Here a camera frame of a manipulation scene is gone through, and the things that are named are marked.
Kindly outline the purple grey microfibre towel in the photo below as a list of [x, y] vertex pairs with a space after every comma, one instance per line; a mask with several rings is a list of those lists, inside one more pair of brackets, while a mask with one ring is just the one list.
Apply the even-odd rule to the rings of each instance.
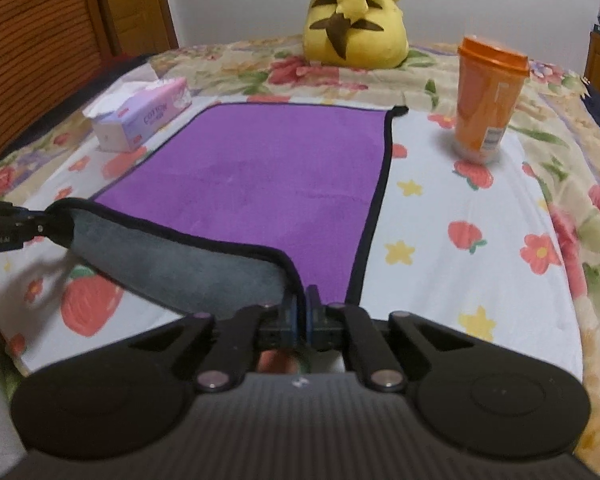
[[215, 105], [90, 200], [48, 213], [85, 263], [178, 313], [228, 318], [309, 285], [357, 304], [404, 114]]

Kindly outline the pink tissue box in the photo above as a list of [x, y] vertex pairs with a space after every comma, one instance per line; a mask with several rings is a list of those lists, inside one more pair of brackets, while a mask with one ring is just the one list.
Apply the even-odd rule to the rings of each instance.
[[192, 102], [185, 78], [123, 81], [84, 108], [99, 146], [131, 153]]

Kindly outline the wooden slatted headboard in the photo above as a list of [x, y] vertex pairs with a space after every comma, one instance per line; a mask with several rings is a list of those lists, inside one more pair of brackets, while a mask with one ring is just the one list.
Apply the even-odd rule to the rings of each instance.
[[98, 0], [0, 0], [0, 155], [111, 60]]

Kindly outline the wooden door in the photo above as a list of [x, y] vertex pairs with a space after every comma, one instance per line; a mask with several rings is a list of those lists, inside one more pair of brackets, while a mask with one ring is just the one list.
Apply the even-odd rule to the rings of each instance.
[[99, 4], [115, 55], [154, 54], [178, 46], [168, 0], [99, 0]]

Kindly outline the floral bed quilt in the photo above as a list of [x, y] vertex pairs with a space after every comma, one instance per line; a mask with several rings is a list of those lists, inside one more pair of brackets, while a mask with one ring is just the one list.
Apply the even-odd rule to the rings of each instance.
[[[403, 104], [448, 120], [458, 79], [454, 44], [412, 47], [394, 70], [321, 68], [306, 62], [297, 36], [186, 47], [150, 58], [160, 75], [183, 76], [216, 96], [315, 96], [370, 104]], [[593, 419], [577, 453], [600, 472], [600, 112], [588, 81], [552, 63], [533, 62], [513, 125], [540, 179], [543, 207], [557, 211], [569, 244], [568, 280], [583, 335], [584, 382]]]

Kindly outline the orange lidded plastic cup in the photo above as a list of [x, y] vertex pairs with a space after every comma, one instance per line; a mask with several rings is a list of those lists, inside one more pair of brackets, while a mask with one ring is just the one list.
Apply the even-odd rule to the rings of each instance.
[[529, 77], [528, 56], [475, 35], [457, 47], [458, 87], [454, 146], [485, 165], [496, 156]]

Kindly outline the yellow Pikachu plush toy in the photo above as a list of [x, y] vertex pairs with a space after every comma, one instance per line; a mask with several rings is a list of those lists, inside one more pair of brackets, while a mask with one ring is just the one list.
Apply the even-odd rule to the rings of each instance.
[[388, 70], [407, 57], [400, 0], [311, 0], [303, 55], [323, 65]]

